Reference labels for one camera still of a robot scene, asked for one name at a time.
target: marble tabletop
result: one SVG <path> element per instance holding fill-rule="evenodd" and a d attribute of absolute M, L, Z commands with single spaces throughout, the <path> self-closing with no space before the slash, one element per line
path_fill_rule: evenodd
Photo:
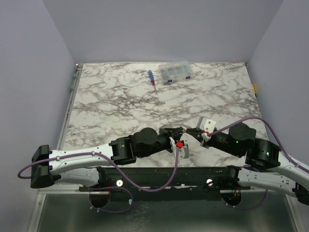
<path fill-rule="evenodd" d="M 164 85 L 158 71 L 162 63 L 85 64 L 73 104 L 64 149 L 73 150 L 109 143 L 145 127 L 195 127 L 201 116 L 217 122 L 217 128 L 246 116 L 260 116 L 244 63 L 192 63 L 194 77 Z M 152 70 L 157 93 L 149 81 Z M 247 121 L 257 137 L 267 138 L 263 122 Z M 205 149 L 189 135 L 190 157 L 180 167 L 244 164 L 215 148 Z M 138 159 L 126 167 L 172 167 L 167 151 Z"/>

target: blue screwdriver handle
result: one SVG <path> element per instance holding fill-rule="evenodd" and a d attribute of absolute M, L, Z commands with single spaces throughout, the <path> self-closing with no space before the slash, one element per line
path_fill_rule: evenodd
<path fill-rule="evenodd" d="M 148 70 L 148 74 L 149 74 L 150 82 L 153 84 L 155 88 L 155 80 L 154 80 L 153 72 L 151 70 Z"/>
<path fill-rule="evenodd" d="M 150 81 L 154 81 L 154 75 L 153 75 L 153 72 L 151 70 L 148 70 L 148 74 L 149 74 L 149 78 L 150 78 Z"/>

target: plastic storage box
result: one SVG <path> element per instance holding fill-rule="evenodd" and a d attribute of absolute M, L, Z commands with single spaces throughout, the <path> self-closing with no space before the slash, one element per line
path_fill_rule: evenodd
<path fill-rule="evenodd" d="M 193 71 L 188 61 L 161 64 L 159 70 L 164 84 L 190 80 L 193 77 Z"/>

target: bolt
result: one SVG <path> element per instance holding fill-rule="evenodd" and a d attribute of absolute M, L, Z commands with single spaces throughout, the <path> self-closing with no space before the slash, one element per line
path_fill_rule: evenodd
<path fill-rule="evenodd" d="M 207 184 L 208 186 L 212 186 L 212 185 L 213 185 L 212 179 L 207 179 L 207 180 L 206 180 L 206 184 Z"/>
<path fill-rule="evenodd" d="M 117 180 L 116 185 L 118 187 L 121 187 L 123 185 L 123 181 L 122 180 Z"/>

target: purple cable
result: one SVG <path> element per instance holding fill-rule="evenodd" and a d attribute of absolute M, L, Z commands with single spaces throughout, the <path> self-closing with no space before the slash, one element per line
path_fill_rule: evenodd
<path fill-rule="evenodd" d="M 259 119 L 259 120 L 263 121 L 263 122 L 268 126 L 268 128 L 269 128 L 270 131 L 271 131 L 271 133 L 272 133 L 273 136 L 275 137 L 275 139 L 276 139 L 276 141 L 277 141 L 279 147 L 281 148 L 281 150 L 282 150 L 284 156 L 285 156 L 292 164 L 294 164 L 295 166 L 298 166 L 301 170 L 303 170 L 304 172 L 306 172 L 306 173 L 309 174 L 309 169 L 307 169 L 307 168 L 305 168 L 305 167 L 299 165 L 297 162 L 295 162 L 295 161 L 288 155 L 287 151 L 286 151 L 285 148 L 283 147 L 283 145 L 282 145 L 281 141 L 279 140 L 277 134 L 275 133 L 274 129 L 273 129 L 273 128 L 271 127 L 271 125 L 270 125 L 265 119 L 263 119 L 262 117 L 258 117 L 258 116 L 249 116 L 249 117 L 245 117 L 245 118 L 240 119 L 240 120 L 238 120 L 238 121 L 236 121 L 236 122 L 234 122 L 234 123 L 232 123 L 232 124 L 230 124 L 230 125 L 228 125 L 228 126 L 226 126 L 226 127 L 223 127 L 223 128 L 221 128 L 221 129 L 219 129 L 219 130 L 216 130 L 216 131 L 214 131 L 213 133 L 208 134 L 208 136 L 209 136 L 209 137 L 210 137 L 210 136 L 213 136 L 213 135 L 215 135 L 215 134 L 217 134 L 217 133 L 220 133 L 220 132 L 222 132 L 222 131 L 224 131 L 224 130 L 229 129 L 229 128 L 232 127 L 232 126 L 235 126 L 235 125 L 239 124 L 240 122 L 247 121 L 247 120 L 249 120 L 249 119 Z"/>
<path fill-rule="evenodd" d="M 95 208 L 92 205 L 92 202 L 89 201 L 91 207 L 96 209 L 96 210 L 99 210 L 99 211 L 102 211 L 102 212 L 105 212 L 105 213 L 111 213 L 111 214 L 121 214 L 121 213 L 124 213 L 124 212 L 128 211 L 132 207 L 132 205 L 133 205 L 133 195 L 132 195 L 132 193 L 129 190 L 127 190 L 124 187 L 114 186 L 114 187 L 105 187 L 105 188 L 92 188 L 92 187 L 86 187 L 86 188 L 88 188 L 88 189 L 95 189 L 95 190 L 122 189 L 123 191 L 126 191 L 130 195 L 131 200 L 132 200 L 132 202 L 129 204 L 128 208 L 126 208 L 124 210 L 120 210 L 120 211 L 113 211 L 113 210 L 106 210 L 106 209 L 101 209 L 101 208 Z"/>
<path fill-rule="evenodd" d="M 250 168 L 256 170 L 257 172 L 260 172 L 256 168 L 251 167 L 250 165 L 247 165 L 247 164 L 243 165 L 243 168 L 246 168 L 246 167 L 250 167 Z M 268 189 L 266 189 L 266 191 L 265 191 L 264 199 L 259 204 L 255 205 L 255 206 L 252 206 L 252 207 L 240 208 L 240 207 L 237 207 L 237 206 L 232 206 L 232 205 L 228 204 L 223 198 L 221 198 L 221 199 L 222 199 L 222 201 L 225 203 L 225 205 L 227 207 L 230 207 L 230 208 L 233 208 L 233 209 L 237 209 L 237 210 L 253 210 L 253 209 L 256 209 L 256 208 L 260 207 L 261 205 L 263 205 L 266 202 L 266 200 L 268 199 Z"/>
<path fill-rule="evenodd" d="M 65 155 L 65 156 L 61 156 L 60 159 L 66 159 L 66 158 L 71 158 L 71 157 L 76 157 L 76 156 L 84 156 L 84 155 L 92 155 L 92 152 L 84 152 L 84 153 L 76 153 L 76 154 L 71 154 L 71 155 Z M 170 178 L 169 180 L 166 182 L 165 185 L 163 185 L 162 187 L 159 187 L 159 188 L 156 188 L 156 189 L 148 189 L 148 188 L 143 188 L 137 184 L 135 184 L 129 177 L 127 177 L 127 175 L 110 159 L 108 158 L 107 156 L 103 155 L 103 154 L 100 154 L 98 152 L 95 152 L 95 155 L 97 156 L 101 156 L 103 157 L 104 159 L 106 159 L 109 163 L 111 163 L 112 166 L 114 166 L 118 172 L 133 186 L 137 187 L 138 189 L 140 190 L 143 190 L 145 192 L 159 192 L 163 189 L 165 189 L 165 187 L 167 187 L 173 180 L 175 174 L 176 174 L 176 170 L 177 170 L 177 166 L 178 166 L 178 157 L 179 157 L 179 148 L 176 149 L 176 158 L 175 158 L 175 166 L 174 166 L 174 169 L 173 169 L 173 172 L 172 174 L 170 175 Z M 37 164 L 40 164 L 40 163 L 43 163 L 43 162 L 49 162 L 49 161 L 54 161 L 56 160 L 57 158 L 49 158 L 49 159 L 43 159 L 43 160 L 39 160 L 39 161 L 36 161 L 36 162 L 33 162 L 31 164 L 28 164 L 27 166 L 23 167 L 17 174 L 17 176 L 21 179 L 31 179 L 31 176 L 21 176 L 21 173 L 26 170 L 27 168 L 29 167 L 32 167 L 34 165 L 37 165 Z"/>

